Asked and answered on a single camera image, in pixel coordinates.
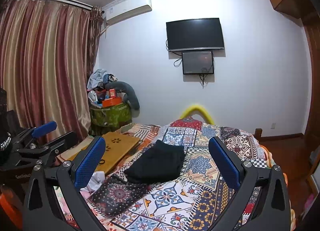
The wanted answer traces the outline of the pile of clothes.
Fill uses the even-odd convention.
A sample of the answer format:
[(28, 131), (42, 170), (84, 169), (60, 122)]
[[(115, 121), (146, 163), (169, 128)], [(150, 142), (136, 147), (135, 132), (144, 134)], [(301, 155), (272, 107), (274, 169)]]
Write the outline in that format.
[(105, 69), (97, 69), (93, 72), (87, 82), (87, 91), (91, 91), (97, 87), (104, 88), (104, 84), (117, 81), (117, 77), (110, 74)]

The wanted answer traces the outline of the pink striped curtain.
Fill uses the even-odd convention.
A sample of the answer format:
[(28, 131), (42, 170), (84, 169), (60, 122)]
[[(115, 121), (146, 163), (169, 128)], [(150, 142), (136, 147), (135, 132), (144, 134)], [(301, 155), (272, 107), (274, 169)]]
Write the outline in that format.
[(50, 0), (8, 0), (1, 10), (1, 87), (22, 127), (56, 122), (43, 142), (88, 136), (87, 82), (102, 22), (98, 7)]

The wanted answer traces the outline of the small black wall monitor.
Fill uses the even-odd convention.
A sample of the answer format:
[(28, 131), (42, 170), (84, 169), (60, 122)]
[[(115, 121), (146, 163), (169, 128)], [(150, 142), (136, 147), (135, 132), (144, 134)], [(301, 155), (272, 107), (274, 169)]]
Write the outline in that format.
[(214, 74), (214, 56), (212, 51), (182, 52), (184, 75)]

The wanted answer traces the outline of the yellow pillow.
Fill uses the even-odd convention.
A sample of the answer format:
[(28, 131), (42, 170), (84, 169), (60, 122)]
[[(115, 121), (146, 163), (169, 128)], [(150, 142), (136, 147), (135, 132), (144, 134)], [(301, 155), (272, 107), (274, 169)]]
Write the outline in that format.
[(180, 119), (184, 119), (186, 117), (192, 115), (199, 115), (207, 124), (215, 125), (215, 122), (209, 112), (200, 104), (193, 104), (186, 108), (182, 114), (180, 115)]

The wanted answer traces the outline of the colourful patchwork quilt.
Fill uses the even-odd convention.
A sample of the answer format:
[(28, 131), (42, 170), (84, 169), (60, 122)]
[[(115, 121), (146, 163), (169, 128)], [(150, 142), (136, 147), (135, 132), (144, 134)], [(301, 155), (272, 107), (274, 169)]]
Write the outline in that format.
[[(94, 193), (80, 191), (106, 230), (206, 230), (234, 195), (211, 158), (208, 143), (219, 137), (242, 161), (258, 168), (274, 166), (272, 154), (243, 130), (193, 118), (166, 126), (131, 123), (117, 133), (140, 138)], [(175, 180), (139, 188), (129, 184), (128, 169), (157, 140), (184, 147), (185, 159)]]

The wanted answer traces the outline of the green fabric storage bag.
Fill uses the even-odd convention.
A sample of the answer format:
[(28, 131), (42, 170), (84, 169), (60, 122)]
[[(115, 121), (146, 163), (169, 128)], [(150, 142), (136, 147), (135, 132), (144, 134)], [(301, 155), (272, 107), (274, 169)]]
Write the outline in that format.
[(130, 107), (121, 103), (106, 108), (90, 107), (91, 126), (89, 135), (102, 136), (108, 132), (114, 132), (124, 125), (132, 122)]

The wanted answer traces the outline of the wall mounted black television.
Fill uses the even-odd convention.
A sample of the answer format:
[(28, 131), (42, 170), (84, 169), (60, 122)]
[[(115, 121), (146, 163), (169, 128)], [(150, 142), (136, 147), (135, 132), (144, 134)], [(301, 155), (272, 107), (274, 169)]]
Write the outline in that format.
[(199, 18), (166, 23), (167, 46), (171, 52), (224, 49), (219, 18)]

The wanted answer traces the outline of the dark navy pants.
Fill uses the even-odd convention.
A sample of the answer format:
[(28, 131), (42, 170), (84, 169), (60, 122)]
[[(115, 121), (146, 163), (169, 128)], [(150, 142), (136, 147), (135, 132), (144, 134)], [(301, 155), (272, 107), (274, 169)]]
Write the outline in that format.
[(185, 159), (184, 147), (157, 140), (126, 170), (131, 183), (154, 184), (175, 180), (180, 176)]

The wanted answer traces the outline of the grey neck pillow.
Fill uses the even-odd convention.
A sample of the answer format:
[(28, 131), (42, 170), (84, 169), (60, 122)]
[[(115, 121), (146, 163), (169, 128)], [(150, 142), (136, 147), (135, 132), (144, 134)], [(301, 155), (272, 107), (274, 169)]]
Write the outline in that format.
[(115, 89), (123, 93), (123, 102), (129, 104), (133, 110), (140, 110), (140, 104), (134, 89), (126, 82), (115, 81), (104, 84), (106, 90)]

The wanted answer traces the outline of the white air conditioner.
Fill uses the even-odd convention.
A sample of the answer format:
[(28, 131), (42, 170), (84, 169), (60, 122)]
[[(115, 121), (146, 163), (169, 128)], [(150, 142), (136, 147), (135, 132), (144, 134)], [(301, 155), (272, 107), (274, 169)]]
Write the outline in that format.
[(126, 0), (105, 10), (106, 24), (112, 26), (151, 11), (151, 0)]

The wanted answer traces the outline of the white crumpled cloth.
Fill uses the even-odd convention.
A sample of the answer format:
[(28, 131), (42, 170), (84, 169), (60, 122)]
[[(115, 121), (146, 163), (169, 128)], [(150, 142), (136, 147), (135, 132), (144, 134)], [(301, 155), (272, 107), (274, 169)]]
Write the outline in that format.
[(87, 193), (94, 193), (97, 191), (103, 182), (105, 181), (105, 174), (103, 171), (96, 171), (93, 173), (92, 177), (90, 178), (88, 184), (81, 188), (80, 191), (85, 191)]

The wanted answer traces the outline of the orange box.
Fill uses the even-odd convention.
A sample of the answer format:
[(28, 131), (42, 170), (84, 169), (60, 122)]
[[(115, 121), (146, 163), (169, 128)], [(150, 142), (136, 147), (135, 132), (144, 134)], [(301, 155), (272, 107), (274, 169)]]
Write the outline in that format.
[(102, 107), (116, 106), (122, 103), (121, 97), (114, 97), (102, 101)]

